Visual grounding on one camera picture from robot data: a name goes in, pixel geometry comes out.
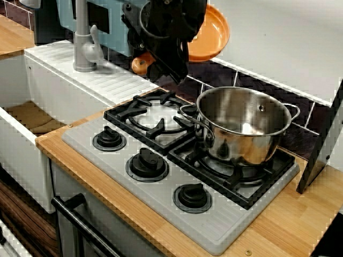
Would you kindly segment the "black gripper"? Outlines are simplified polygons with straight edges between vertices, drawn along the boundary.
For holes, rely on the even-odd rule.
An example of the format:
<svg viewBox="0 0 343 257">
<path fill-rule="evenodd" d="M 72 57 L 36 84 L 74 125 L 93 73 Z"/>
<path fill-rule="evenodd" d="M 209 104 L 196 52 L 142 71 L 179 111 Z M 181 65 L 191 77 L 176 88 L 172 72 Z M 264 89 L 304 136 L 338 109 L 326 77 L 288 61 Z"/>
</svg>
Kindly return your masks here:
<svg viewBox="0 0 343 257">
<path fill-rule="evenodd" d="M 147 1 L 144 5 L 126 2 L 122 5 L 122 21 L 128 27 L 127 42 L 131 55 L 150 52 L 156 58 L 148 68 L 151 82 L 170 76 L 176 83 L 188 74 L 188 45 L 186 40 L 162 32 L 169 25 L 170 9 L 161 1 Z"/>
</svg>

